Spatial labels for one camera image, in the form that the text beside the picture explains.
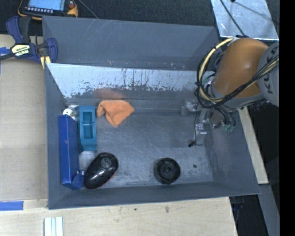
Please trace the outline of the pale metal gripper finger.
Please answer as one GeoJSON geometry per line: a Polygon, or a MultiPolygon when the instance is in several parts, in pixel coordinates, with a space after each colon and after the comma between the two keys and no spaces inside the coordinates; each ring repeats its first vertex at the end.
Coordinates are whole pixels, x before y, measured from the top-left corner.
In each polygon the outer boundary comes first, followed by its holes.
{"type": "Polygon", "coordinates": [[[197,113],[199,111],[198,103],[195,101],[185,101],[181,107],[181,115],[186,116],[190,113],[197,113]]]}
{"type": "Polygon", "coordinates": [[[195,124],[195,144],[202,146],[207,136],[208,127],[205,123],[195,124]]]}

